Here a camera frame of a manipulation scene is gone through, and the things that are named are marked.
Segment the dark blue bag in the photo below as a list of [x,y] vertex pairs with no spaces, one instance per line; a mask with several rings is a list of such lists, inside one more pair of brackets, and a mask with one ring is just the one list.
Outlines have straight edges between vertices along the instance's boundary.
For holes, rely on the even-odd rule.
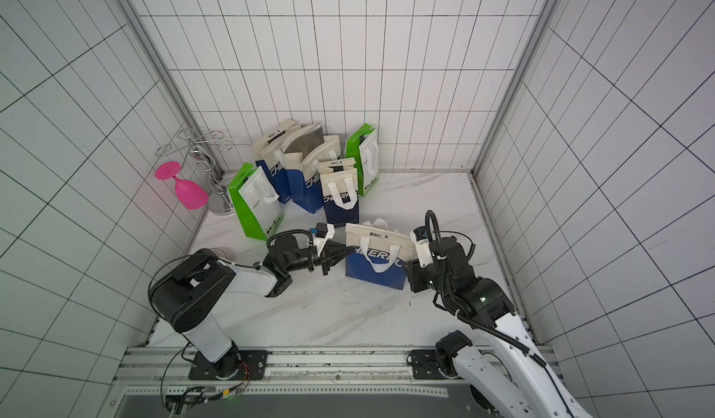
[[389,231],[381,219],[372,224],[347,224],[346,245],[354,252],[346,257],[346,276],[402,291],[407,275],[405,263],[411,261],[415,248],[411,239]]

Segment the green white bag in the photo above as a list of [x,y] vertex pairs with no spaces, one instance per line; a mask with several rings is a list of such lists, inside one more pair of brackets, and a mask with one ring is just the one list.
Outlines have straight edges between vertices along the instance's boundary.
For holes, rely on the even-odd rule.
[[379,180],[378,131],[363,124],[346,142],[346,158],[355,159],[359,194],[366,196]]
[[227,191],[246,237],[266,241],[277,232],[284,213],[279,195],[261,167],[244,164]]

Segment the blue Cheerful bag front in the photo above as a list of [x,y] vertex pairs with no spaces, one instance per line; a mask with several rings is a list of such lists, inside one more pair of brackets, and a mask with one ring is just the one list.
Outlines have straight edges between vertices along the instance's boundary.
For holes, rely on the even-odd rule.
[[277,130],[264,136],[252,146],[255,164],[266,174],[266,178],[279,195],[281,204],[286,204],[292,199],[281,146],[290,133],[301,127],[294,120],[288,119],[280,123]]

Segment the blue cheerful bag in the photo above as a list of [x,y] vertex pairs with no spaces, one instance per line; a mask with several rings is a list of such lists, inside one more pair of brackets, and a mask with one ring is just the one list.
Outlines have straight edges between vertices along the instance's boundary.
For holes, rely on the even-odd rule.
[[277,130],[264,136],[252,146],[255,164],[266,174],[266,178],[279,195],[281,204],[286,204],[292,199],[281,146],[290,133],[301,127],[294,120],[288,119],[280,123]]
[[320,124],[291,132],[281,144],[293,202],[313,214],[323,207],[320,163],[342,156],[338,135],[324,135]]

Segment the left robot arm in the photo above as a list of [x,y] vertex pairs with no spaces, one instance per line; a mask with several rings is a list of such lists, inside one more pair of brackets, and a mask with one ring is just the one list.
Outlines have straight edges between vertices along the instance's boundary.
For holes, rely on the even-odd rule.
[[290,287],[296,271],[329,274],[355,252],[333,235],[329,224],[278,233],[267,239],[266,257],[256,265],[240,265],[203,248],[178,258],[174,269],[150,283],[149,304],[217,371],[233,369],[240,361],[238,347],[212,315],[214,306],[226,294],[275,298]]

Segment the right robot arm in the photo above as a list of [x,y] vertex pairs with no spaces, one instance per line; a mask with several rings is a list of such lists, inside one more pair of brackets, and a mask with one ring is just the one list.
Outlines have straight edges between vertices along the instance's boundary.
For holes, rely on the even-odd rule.
[[495,368],[473,340],[456,330],[441,338],[432,356],[409,356],[415,377],[464,380],[474,401],[502,417],[587,417],[527,332],[514,304],[489,278],[476,276],[454,237],[417,238],[417,257],[406,265],[413,292],[433,289],[434,304],[484,335],[501,363]]

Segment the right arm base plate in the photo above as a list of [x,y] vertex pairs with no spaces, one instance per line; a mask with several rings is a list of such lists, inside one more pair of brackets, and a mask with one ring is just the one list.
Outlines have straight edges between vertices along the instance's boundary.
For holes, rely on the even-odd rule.
[[415,380],[456,380],[454,362],[441,350],[413,350],[406,358]]

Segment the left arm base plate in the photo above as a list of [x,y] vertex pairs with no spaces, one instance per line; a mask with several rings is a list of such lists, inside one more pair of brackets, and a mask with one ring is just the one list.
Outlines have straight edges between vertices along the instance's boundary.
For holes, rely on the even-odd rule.
[[197,352],[188,379],[238,382],[247,377],[251,381],[262,380],[266,373],[268,356],[269,352],[265,350],[230,350],[217,362],[210,362]]

